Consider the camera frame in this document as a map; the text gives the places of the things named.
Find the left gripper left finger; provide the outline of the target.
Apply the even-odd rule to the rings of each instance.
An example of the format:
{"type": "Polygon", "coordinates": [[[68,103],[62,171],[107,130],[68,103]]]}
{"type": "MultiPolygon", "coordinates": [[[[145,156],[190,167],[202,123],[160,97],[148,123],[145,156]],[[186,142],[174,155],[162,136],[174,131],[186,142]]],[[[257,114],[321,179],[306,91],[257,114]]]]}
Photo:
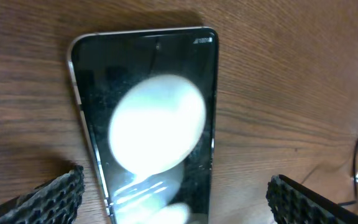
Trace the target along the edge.
{"type": "Polygon", "coordinates": [[[72,224],[85,192],[83,167],[0,204],[0,224],[72,224]]]}

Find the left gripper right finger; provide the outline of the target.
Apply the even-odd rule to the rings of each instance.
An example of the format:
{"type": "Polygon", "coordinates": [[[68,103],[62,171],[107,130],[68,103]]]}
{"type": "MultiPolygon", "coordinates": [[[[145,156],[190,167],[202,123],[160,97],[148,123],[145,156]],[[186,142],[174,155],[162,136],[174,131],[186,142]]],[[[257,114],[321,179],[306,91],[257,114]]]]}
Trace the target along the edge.
{"type": "Polygon", "coordinates": [[[358,215],[285,175],[274,175],[266,193],[278,224],[358,224],[358,215]]]}

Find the black smartphone with white circles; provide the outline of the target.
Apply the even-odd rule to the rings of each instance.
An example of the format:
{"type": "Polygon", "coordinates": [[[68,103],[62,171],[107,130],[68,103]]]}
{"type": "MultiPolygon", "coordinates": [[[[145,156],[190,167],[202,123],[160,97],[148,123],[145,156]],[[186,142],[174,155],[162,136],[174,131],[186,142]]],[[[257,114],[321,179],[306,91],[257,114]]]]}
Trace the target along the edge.
{"type": "Polygon", "coordinates": [[[95,32],[67,66],[111,223],[208,223],[219,37],[205,26],[95,32]]]}

